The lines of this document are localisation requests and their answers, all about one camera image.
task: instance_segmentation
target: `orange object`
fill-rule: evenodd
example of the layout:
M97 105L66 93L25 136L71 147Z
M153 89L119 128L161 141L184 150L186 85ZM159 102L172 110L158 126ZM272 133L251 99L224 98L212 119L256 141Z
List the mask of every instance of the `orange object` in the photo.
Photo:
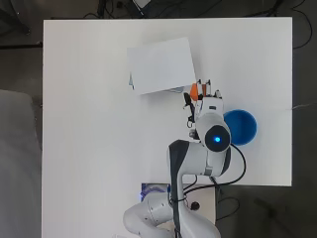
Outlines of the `orange object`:
M206 84L202 84L202 91L204 96L206 96ZM190 97L193 101L198 100L198 90L197 90L197 83L193 83L190 88Z

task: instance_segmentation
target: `blue container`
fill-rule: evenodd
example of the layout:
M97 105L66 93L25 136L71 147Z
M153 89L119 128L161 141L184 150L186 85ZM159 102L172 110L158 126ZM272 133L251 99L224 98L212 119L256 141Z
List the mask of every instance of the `blue container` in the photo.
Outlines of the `blue container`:
M247 111L229 111L225 113L224 118L230 129L231 142L236 146L248 144L257 134L257 121Z

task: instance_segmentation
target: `white table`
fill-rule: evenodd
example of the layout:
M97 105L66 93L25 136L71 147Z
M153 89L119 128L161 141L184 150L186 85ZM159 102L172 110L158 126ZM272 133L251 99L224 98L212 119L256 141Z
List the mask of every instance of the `white table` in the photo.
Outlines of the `white table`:
M43 237L132 237L122 214L141 182L168 181L167 146L188 140L183 97L128 85L127 48L152 42L188 37L197 78L256 117L239 183L291 185L291 30L287 18L45 21ZM241 171L234 152L219 181Z

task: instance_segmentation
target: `black cable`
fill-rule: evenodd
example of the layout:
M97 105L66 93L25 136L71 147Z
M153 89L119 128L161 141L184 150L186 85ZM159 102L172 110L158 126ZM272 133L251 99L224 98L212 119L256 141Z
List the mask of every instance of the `black cable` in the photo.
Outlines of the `black cable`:
M86 15L84 15L82 18L86 18L86 17L88 17L88 16L93 16L93 17L95 17L95 18L100 18L99 16L97 16L97 14L94 14L94 13L87 13Z
M179 6L179 5L182 4L184 1L186 1L186 0L181 0L181 1L177 2L177 3L172 3L172 4L168 5L168 6L166 6L160 13L158 13L158 14L157 14L156 16L154 16L153 18L158 18L158 17L160 17L160 15L163 14L167 9L169 9L169 8L171 8L171 7Z
M107 7L105 7L105 11L106 11L106 13L108 14L108 16L109 16L110 18L116 19L116 18L108 11Z
M306 0L302 0L300 3L298 3L296 6L292 7L292 8L298 8L299 6L301 6L304 2L306 2Z
M195 16L195 18L201 17L202 15L206 14L207 12L209 12L211 9L213 9L214 7L216 7L222 0L219 0L218 2L214 3L213 5L211 5L209 8L207 8L205 11L203 11L202 13L199 13L197 16Z
M221 185L229 185L229 184L235 183L235 182L239 181L241 178L243 178L244 175L246 174L247 162L246 162L246 158L245 158L244 154L243 154L234 144L231 144L231 146L232 146L233 148L235 148L235 149L239 152L239 154L241 155L242 160L243 160L243 162L244 162L244 170L243 170L242 174L241 174L237 179L234 179L234 180L228 181L228 182L218 183L219 186L221 186ZM208 187L214 187L214 186L215 186L215 184L209 184L209 185L198 186L198 187L192 188L192 189L190 189L190 190L187 190L187 191L184 193L184 195L187 195L187 194L189 194L190 192L193 192L193 191L195 191L195 190L204 189L204 188L208 188Z
M303 15L305 17L306 22L308 23L308 26L309 26L309 30L310 30L309 38L307 39L307 41L305 43L303 43L302 45L298 46L298 47L294 47L293 48L294 50L297 50L297 49L305 47L308 43L310 43L310 41L311 41L311 39L313 37L313 26L311 25L311 22L310 22L308 16L304 12L296 9L297 7L301 6L305 1L306 0L302 0L299 4L297 4L296 6L291 8L291 10L293 12L300 13L301 15Z
M0 50L18 50L18 49L32 49L32 48L42 48L43 42L38 42L34 45L9 45L9 46L0 46Z
M216 221L220 221L220 220L225 219L225 218L227 218L229 216L232 216L233 214L235 214L240 209L240 201L238 200L238 198L233 197L233 196L228 196L228 197L225 197L225 198L219 200L218 204L223 202L223 201L225 201L225 200L229 200L229 199L237 201L236 209L233 212L229 213L228 215L224 215L224 216L222 216L220 218L217 218Z
M198 180L198 177L195 176L195 181L194 181L192 184L188 185L184 190L187 190L187 189L189 189L190 187L194 186L194 185L197 183L197 180Z

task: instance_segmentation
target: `cable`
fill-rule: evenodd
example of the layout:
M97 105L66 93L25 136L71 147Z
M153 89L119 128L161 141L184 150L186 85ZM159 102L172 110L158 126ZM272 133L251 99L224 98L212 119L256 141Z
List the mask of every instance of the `cable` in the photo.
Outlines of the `cable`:
M221 185L229 185L229 184L235 183L235 182L239 181L241 178L243 178L244 175L246 174L247 162L246 162L246 158L245 158L244 154L243 154L234 144L231 144L231 146L232 146L233 148L235 148L235 149L239 152L239 154L241 155L242 160L243 160L243 162L244 162L244 170L243 170L242 174L241 174L237 179L234 179L234 180L228 181L228 182L218 183L219 186L221 186ZM214 186L216 186L216 184L209 184L209 185L198 186L198 187L192 188L192 189L190 189L190 190L187 190L187 191L184 193L184 195L187 195L187 194L189 194L190 192L193 192L193 191L195 191L195 190L204 189L204 188L208 188L208 187L214 187Z
M298 3L296 6L292 7L292 8L298 8L299 6L301 6L304 2L306 2L306 0L302 0L300 3Z
M168 8L171 8L171 7L174 7L174 6L178 6L178 5L182 4L184 1L186 1L186 0L181 0L181 1L177 2L177 3L172 3L172 4L168 5L168 6L166 6L160 13L158 13L153 18L160 17L160 15L163 14Z
M216 7L220 2L222 2L222 0L219 0L218 2L214 3L213 5L211 5L209 8L207 8L205 11L203 11L202 13L198 14L195 18L201 17L202 15L206 14L207 12L209 12L211 9L213 9L214 7Z
M308 16L307 16L304 12L302 12L302 11L296 9L296 8L298 8L299 6L301 6L305 1L306 1L306 0L302 0L299 4L297 4L296 6L292 7L291 10L292 10L293 12L300 13L301 15L303 15L303 16L305 17L305 19L306 19L306 21L307 21L307 23L308 23L308 26L309 26L310 35L309 35L309 37L308 37L308 39L307 39L307 41L306 41L305 43L303 43L302 45L300 45L300 46L298 46L298 47L294 47L294 48L293 48L294 50L297 50L297 49L300 49L300 48L305 47L305 46L311 41L311 39L312 39L312 37L313 37L313 27L312 27L312 25L311 25L311 22L310 22Z
M233 197L233 196L228 196L228 197L225 197L225 198L219 200L218 204L223 202L223 201L225 201L225 200L229 200L229 199L237 201L236 209L233 212L229 213L228 215L224 215L224 216L222 216L220 218L217 218L216 221L220 221L220 220L225 219L225 218L227 218L229 216L232 216L233 214L235 214L240 209L240 201L238 200L238 198Z
M303 107L313 106L313 105L316 105L316 104L317 104L317 102L311 102L311 103L308 103L308 104L300 104L300 105L297 105L297 106L293 106L291 109L295 110L295 109L299 109L299 108L303 108Z
M99 16L97 16L96 14L94 14L94 13L87 13L86 15L84 15L82 18L86 18L86 17L88 17L88 16L93 16L93 17L95 17L95 18L100 18Z
M32 49L32 48L42 48L43 42L38 42L33 45L9 45L9 46L0 46L0 50L18 50L18 49Z
M189 189L190 187L194 186L194 185L197 183L197 180L198 180L198 177L195 176L195 181L194 181L194 183L188 185L184 190L187 190L187 189Z

